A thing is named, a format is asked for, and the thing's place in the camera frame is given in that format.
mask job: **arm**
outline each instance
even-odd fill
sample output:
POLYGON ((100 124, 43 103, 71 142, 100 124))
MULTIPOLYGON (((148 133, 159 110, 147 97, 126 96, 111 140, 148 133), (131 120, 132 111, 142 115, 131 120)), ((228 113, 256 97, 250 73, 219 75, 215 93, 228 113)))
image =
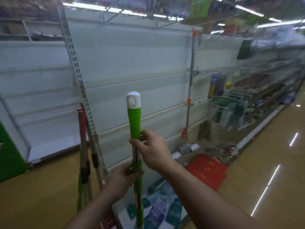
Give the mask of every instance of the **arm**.
POLYGON ((65 229, 97 228, 110 207, 124 197, 132 183, 143 175, 143 171, 131 174, 131 166, 131 163, 126 163, 116 167, 102 191, 71 219, 65 229))
POLYGON ((130 143, 139 149, 147 166, 161 174, 175 190, 197 228, 261 228, 260 224, 197 179, 170 155, 165 140, 151 130, 130 143))

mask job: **store aisle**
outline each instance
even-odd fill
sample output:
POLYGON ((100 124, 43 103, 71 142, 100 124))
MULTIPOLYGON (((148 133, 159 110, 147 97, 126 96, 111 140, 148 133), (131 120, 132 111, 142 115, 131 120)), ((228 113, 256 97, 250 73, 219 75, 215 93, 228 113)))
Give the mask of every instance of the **store aisle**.
MULTIPOLYGON (((305 225, 304 116, 305 86, 295 104, 280 112, 230 166, 219 188, 266 228, 305 225)), ((0 228, 63 228, 76 211, 78 164, 79 155, 73 153, 0 183, 0 228)), ((190 222, 184 228, 195 227, 190 222)))

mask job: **person's left hand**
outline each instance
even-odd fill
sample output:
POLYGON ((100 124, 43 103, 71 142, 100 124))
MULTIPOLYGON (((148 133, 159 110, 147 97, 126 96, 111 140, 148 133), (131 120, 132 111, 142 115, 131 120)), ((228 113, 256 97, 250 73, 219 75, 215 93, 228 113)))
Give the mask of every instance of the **person's left hand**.
POLYGON ((109 187, 114 201, 123 198, 132 183, 144 174, 143 170, 132 173, 131 167, 132 163, 128 162, 116 167, 110 173, 106 186, 109 187))

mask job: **forearm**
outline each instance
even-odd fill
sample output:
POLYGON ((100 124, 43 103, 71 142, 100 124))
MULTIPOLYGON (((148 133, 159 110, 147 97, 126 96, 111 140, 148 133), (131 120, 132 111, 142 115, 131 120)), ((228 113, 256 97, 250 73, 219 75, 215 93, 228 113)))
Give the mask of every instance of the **forearm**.
POLYGON ((92 229, 97 228, 101 219, 104 218, 115 200, 111 189, 105 185, 103 190, 73 219, 68 223, 66 229, 92 229))
POLYGON ((255 219, 224 200, 178 163, 162 173, 197 228, 261 228, 255 219))

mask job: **person's right hand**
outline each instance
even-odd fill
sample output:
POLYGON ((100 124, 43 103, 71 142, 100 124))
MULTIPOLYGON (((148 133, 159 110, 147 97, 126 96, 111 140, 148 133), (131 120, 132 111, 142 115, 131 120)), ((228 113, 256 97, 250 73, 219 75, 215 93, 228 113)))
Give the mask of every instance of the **person's right hand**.
POLYGON ((129 140, 140 151, 143 161, 150 169, 161 173, 174 163, 163 137, 145 129, 141 131, 141 141, 137 139, 129 140))

